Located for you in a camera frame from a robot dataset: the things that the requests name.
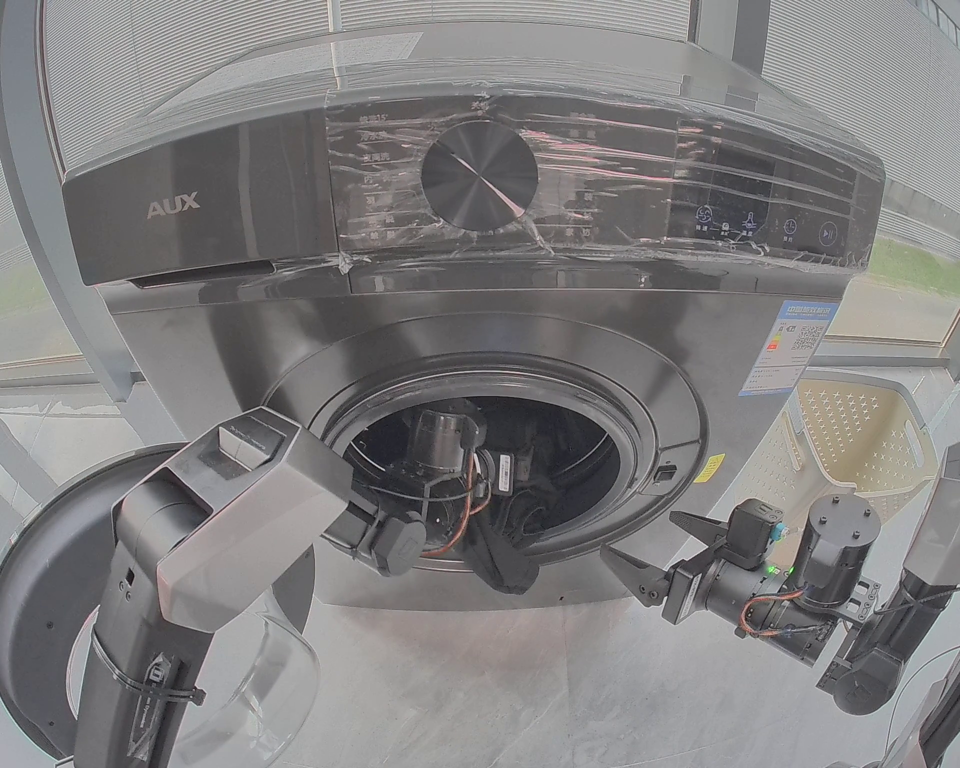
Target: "qr code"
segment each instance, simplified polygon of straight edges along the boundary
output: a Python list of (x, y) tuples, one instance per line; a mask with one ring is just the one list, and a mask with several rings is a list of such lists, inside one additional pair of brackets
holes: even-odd
[(800, 334), (793, 342), (794, 351), (808, 351), (816, 349), (820, 343), (820, 334), (823, 329), (818, 325), (804, 325), (800, 329)]

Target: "start pause button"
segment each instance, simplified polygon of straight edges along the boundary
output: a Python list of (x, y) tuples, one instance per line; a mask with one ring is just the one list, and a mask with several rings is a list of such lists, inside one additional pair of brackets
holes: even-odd
[(820, 245), (829, 248), (837, 241), (837, 226), (833, 222), (820, 225)]

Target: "sticker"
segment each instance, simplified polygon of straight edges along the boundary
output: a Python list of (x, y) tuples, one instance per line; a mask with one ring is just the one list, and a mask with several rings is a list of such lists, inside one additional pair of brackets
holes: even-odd
[[(158, 655), (147, 667), (144, 684), (151, 688), (164, 688), (170, 679), (173, 662), (165, 655)], [(130, 733), (127, 757), (150, 762), (156, 735), (160, 730), (166, 703), (141, 695), (133, 711), (133, 726)]]
[(717, 470), (720, 469), (720, 465), (723, 464), (723, 460), (726, 458), (726, 453), (718, 453), (716, 456), (710, 456), (710, 458), (707, 459), (707, 464), (704, 466), (703, 471), (696, 476), (693, 482), (706, 483), (707, 480), (717, 473)]
[(500, 476), (497, 478), (496, 486), (504, 493), (510, 492), (510, 454), (500, 454)]
[(793, 392), (839, 304), (785, 301), (740, 396)]
[(703, 575), (702, 573), (698, 573), (696, 578), (690, 583), (690, 589), (686, 593), (684, 606), (680, 609), (680, 617), (677, 621), (682, 621), (690, 613), (690, 609), (693, 607), (693, 598), (697, 596), (697, 587), (700, 586), (700, 579), (703, 578)]

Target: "laundry basket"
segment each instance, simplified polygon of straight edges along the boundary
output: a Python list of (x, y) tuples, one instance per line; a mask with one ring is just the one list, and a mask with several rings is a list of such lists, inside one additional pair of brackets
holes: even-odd
[(737, 501), (783, 509), (786, 537), (771, 561), (788, 567), (810, 504), (829, 493), (869, 499), (883, 522), (936, 477), (927, 428), (894, 382), (831, 372), (801, 379), (737, 478)]

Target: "yellow warning sticker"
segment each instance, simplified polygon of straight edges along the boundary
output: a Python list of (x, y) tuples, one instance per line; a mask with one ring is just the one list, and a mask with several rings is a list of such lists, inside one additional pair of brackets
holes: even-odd
[(710, 456), (707, 459), (707, 465), (704, 467), (704, 470), (697, 475), (694, 483), (706, 483), (713, 475), (716, 474), (716, 471), (720, 469), (720, 465), (723, 464), (723, 460), (727, 458), (726, 453), (718, 453), (716, 456)]

